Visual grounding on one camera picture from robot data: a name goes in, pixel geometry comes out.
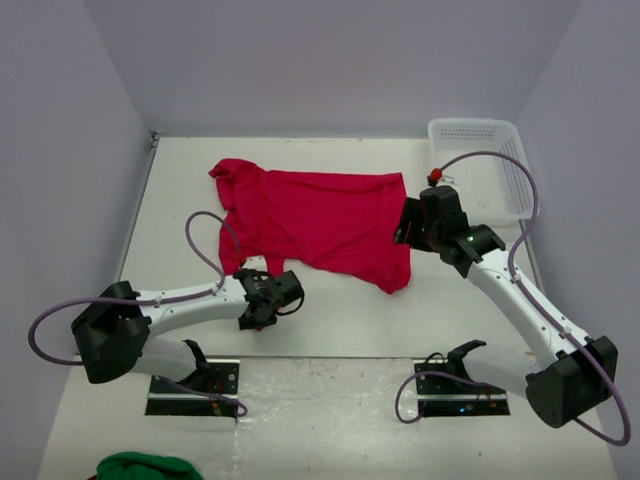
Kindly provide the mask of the red t shirt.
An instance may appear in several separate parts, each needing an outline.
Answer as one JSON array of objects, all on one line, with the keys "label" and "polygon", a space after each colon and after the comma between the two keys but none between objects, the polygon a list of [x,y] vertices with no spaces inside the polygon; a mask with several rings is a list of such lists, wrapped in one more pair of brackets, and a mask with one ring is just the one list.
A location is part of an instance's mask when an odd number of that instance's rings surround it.
[{"label": "red t shirt", "polygon": [[401,173],[265,170],[226,158],[209,172],[226,213],[218,256],[225,273],[262,256],[274,275],[287,260],[355,277],[387,294],[411,279],[408,246],[394,241],[406,198]]}]

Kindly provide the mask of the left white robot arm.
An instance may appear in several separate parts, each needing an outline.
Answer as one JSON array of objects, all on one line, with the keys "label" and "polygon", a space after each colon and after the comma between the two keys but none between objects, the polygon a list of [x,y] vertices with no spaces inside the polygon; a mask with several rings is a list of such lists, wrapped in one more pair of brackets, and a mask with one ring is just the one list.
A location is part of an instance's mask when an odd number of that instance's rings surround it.
[{"label": "left white robot arm", "polygon": [[299,310],[304,300],[292,271],[274,276],[242,268],[217,284],[165,291],[136,291],[122,281],[91,299],[71,331],[90,383],[144,373],[195,393],[208,379],[204,353],[193,340],[168,341],[164,334],[218,320],[261,330],[289,315],[289,306]]}]

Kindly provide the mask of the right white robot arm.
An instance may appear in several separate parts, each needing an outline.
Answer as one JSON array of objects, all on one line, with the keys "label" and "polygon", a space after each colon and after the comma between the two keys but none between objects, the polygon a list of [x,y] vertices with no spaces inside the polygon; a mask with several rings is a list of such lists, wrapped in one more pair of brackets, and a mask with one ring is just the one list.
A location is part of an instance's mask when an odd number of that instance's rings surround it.
[{"label": "right white robot arm", "polygon": [[407,198],[394,234],[398,244],[436,253],[483,292],[533,353],[533,372],[513,387],[548,426],[560,428],[611,397],[618,350],[605,336],[592,338],[567,319],[513,261],[489,226],[472,226],[450,186]]}]

